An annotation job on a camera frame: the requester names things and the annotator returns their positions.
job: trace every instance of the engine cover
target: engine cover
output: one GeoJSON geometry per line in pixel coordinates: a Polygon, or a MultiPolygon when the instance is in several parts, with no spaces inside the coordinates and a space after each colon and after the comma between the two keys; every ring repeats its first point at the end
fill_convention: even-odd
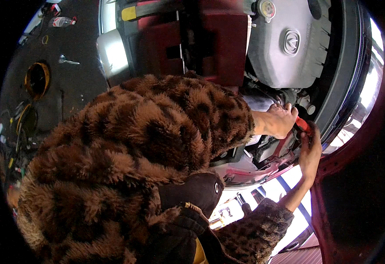
{"type": "Polygon", "coordinates": [[[307,88],[320,77],[326,59],[330,0],[272,4],[276,12],[269,23],[262,15],[252,21],[247,55],[256,77],[272,88],[307,88]]]}

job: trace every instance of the yellow ring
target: yellow ring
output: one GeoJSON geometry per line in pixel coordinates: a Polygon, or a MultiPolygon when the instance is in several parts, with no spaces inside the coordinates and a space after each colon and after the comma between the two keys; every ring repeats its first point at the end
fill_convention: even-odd
{"type": "Polygon", "coordinates": [[[47,44],[47,42],[49,41],[49,35],[45,35],[42,39],[41,39],[41,43],[43,45],[47,44]]]}
{"type": "Polygon", "coordinates": [[[24,85],[25,85],[25,88],[27,89],[28,93],[33,97],[34,101],[37,101],[38,99],[41,99],[44,95],[44,93],[46,93],[47,89],[48,89],[48,86],[49,86],[49,82],[50,82],[50,72],[49,72],[49,68],[47,67],[47,65],[45,65],[44,63],[41,63],[41,62],[36,62],[34,63],[33,65],[30,66],[30,68],[28,68],[28,71],[27,73],[25,74],[25,80],[24,80],[24,85]],[[31,87],[28,85],[28,72],[36,65],[40,65],[41,68],[43,68],[43,71],[44,71],[44,77],[46,78],[46,84],[44,86],[44,90],[43,90],[43,93],[41,95],[36,95],[32,90],[31,90],[31,87]]]}

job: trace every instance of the person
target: person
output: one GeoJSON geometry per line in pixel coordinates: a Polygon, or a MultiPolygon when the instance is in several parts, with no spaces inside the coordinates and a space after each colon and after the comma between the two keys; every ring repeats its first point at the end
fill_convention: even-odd
{"type": "Polygon", "coordinates": [[[300,182],[217,231],[225,186],[209,161],[253,134],[284,138],[290,104],[252,112],[230,90],[184,76],[131,79],[60,123],[22,180],[18,227],[44,263],[265,263],[311,187],[320,133],[302,134],[300,182]]]}

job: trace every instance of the wrench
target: wrench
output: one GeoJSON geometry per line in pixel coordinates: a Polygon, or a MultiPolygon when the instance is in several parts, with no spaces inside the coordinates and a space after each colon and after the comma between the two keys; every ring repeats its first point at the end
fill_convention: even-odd
{"type": "Polygon", "coordinates": [[[61,54],[59,56],[59,63],[65,63],[65,62],[70,63],[70,64],[79,64],[79,62],[67,60],[66,56],[64,54],[61,54]]]}

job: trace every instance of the mazda logo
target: mazda logo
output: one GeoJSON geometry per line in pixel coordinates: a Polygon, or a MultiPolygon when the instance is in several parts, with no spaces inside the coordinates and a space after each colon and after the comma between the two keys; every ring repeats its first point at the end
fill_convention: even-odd
{"type": "Polygon", "coordinates": [[[295,55],[299,48],[299,33],[289,29],[285,35],[284,51],[289,55],[295,55]]]}

